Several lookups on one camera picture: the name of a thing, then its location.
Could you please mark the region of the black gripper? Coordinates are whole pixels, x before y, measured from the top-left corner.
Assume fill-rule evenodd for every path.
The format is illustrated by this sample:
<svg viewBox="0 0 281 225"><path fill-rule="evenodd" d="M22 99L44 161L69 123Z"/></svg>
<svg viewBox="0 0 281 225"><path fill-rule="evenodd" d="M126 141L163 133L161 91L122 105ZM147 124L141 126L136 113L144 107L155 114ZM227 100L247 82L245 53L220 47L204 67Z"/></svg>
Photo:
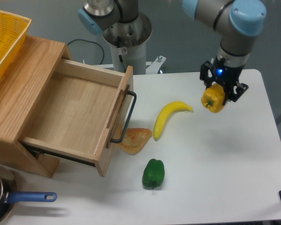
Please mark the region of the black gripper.
<svg viewBox="0 0 281 225"><path fill-rule="evenodd" d="M239 76L244 68L229 67L225 65L227 60L216 58L214 64L210 61L205 61L200 67L200 80L204 82L206 87L210 87L215 81L223 87L225 93L226 105L227 102L236 102L249 88L247 84L239 82Z"/></svg>

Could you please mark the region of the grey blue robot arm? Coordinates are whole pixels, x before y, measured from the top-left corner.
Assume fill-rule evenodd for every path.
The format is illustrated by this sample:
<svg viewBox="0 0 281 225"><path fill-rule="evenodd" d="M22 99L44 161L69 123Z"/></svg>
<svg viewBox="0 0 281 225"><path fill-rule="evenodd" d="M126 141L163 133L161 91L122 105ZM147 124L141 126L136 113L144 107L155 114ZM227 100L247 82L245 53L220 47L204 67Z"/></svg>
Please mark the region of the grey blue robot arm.
<svg viewBox="0 0 281 225"><path fill-rule="evenodd" d="M189 17L221 34L215 59L201 65L200 80L207 88L220 85L224 101L236 102L248 89L239 76L264 27L265 5L259 0L184 0L182 7ZM145 72L146 54L135 49L146 46L152 24L136 0L88 0L78 17L90 33L109 43L118 71L134 66Z"/></svg>

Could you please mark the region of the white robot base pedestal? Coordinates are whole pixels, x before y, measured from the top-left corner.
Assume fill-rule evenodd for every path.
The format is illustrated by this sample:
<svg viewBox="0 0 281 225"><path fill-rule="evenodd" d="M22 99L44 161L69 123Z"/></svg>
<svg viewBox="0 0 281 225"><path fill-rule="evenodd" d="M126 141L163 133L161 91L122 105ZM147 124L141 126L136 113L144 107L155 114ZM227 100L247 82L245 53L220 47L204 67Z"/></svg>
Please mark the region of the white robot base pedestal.
<svg viewBox="0 0 281 225"><path fill-rule="evenodd" d="M152 35L152 23L143 13L129 23L117 22L103 32L103 38L110 45L113 69L125 72L133 67L135 75L162 73L166 57L159 55L147 62L147 42Z"/></svg>

